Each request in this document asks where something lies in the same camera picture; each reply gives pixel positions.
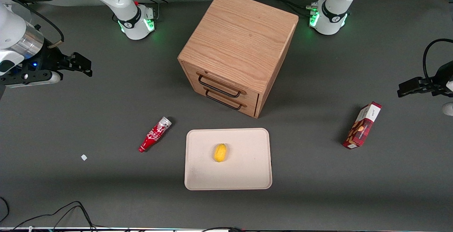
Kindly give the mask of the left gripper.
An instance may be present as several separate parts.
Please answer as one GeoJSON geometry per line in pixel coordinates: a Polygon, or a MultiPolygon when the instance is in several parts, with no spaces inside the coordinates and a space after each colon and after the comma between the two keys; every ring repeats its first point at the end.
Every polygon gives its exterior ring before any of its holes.
{"type": "Polygon", "coordinates": [[[439,67],[436,74],[430,79],[414,77],[398,85],[398,98],[416,93],[431,93],[432,96],[453,96],[453,62],[450,61],[439,67]]]}

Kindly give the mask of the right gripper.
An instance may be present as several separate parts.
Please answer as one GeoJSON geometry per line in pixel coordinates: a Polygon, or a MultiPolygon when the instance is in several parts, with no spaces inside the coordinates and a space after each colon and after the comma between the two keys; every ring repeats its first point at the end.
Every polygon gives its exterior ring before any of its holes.
{"type": "Polygon", "coordinates": [[[67,56],[59,49],[42,49],[34,55],[34,62],[37,63],[36,70],[49,71],[45,76],[42,72],[37,73],[39,80],[34,82],[35,85],[51,85],[60,82],[63,79],[63,74],[58,71],[68,70],[70,64],[72,71],[82,72],[88,77],[93,75],[92,62],[77,52],[67,56]]]}

